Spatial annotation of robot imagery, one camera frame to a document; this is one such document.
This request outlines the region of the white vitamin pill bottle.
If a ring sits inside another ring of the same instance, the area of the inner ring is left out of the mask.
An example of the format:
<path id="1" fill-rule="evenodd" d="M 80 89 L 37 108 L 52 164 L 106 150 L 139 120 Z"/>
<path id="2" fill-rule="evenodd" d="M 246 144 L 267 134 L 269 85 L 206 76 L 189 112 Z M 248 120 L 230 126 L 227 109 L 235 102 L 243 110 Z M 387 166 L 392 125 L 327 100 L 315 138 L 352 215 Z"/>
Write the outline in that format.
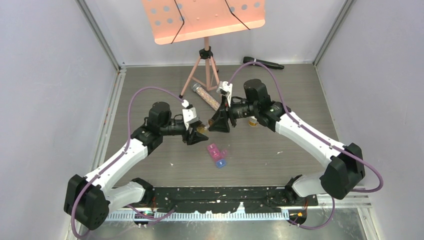
<path id="1" fill-rule="evenodd" d="M 248 119 L 248 124 L 251 127 L 256 127 L 258 125 L 258 120 L 254 116 L 252 116 Z"/>

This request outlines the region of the pink blue weekly pill organizer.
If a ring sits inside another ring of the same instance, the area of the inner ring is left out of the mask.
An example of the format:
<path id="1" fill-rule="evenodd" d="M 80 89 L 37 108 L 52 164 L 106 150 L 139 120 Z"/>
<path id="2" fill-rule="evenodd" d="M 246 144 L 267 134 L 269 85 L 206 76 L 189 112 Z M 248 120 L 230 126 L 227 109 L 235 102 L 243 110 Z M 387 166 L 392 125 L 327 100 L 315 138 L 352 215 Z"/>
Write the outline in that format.
<path id="1" fill-rule="evenodd" d="M 206 149 L 217 168 L 221 169 L 227 165 L 228 151 L 226 149 L 220 150 L 215 143 L 208 145 Z"/>

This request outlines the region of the small amber pill bottle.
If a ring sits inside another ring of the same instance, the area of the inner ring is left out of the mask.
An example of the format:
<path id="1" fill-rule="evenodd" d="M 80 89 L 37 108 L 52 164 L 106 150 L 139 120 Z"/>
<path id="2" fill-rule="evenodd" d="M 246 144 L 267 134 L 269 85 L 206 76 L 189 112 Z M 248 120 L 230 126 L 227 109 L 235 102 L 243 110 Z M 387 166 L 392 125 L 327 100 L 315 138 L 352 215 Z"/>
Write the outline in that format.
<path id="1" fill-rule="evenodd" d="M 200 133 L 207 132 L 210 125 L 208 123 L 201 123 L 196 127 L 196 130 Z"/>

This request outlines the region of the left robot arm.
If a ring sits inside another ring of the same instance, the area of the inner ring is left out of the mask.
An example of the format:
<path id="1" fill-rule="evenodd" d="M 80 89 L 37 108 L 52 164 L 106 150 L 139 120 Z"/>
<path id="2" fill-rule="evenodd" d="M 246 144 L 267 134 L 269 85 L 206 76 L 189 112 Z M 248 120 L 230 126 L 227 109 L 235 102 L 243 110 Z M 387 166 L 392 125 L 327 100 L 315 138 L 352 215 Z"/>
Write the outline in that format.
<path id="1" fill-rule="evenodd" d="M 154 199 L 154 187 L 137 177 L 124 186 L 120 180 L 138 162 L 146 159 L 165 136 L 181 136 L 188 146 L 208 140 L 197 128 L 200 121 L 196 108 L 183 102 L 180 119 L 172 118 L 170 105 L 156 102 L 145 117 L 143 125 L 129 136 L 125 145 L 111 158 L 85 176 L 70 178 L 64 200 L 64 212 L 89 230 L 97 229 L 108 216 L 122 207 L 138 203 L 148 207 Z"/>

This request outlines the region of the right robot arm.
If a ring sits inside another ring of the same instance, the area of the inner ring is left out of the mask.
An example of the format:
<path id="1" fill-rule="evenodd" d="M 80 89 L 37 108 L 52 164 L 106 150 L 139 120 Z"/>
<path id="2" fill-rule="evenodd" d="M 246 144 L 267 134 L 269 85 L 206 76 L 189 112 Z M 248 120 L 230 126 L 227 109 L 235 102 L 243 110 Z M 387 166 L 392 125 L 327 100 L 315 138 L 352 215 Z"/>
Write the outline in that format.
<path id="1" fill-rule="evenodd" d="M 299 205 L 305 197 L 316 194 L 342 200 L 365 177 L 364 165 L 355 160 L 362 157 L 359 146 L 345 145 L 306 124 L 289 107 L 272 100 L 260 79 L 250 79 L 243 87 L 245 97 L 241 98 L 232 96 L 231 83 L 219 83 L 216 91 L 221 94 L 221 104 L 211 118 L 209 131 L 228 133 L 238 119 L 254 117 L 260 125 L 287 137 L 311 154 L 325 170 L 291 178 L 285 186 L 288 203 Z"/>

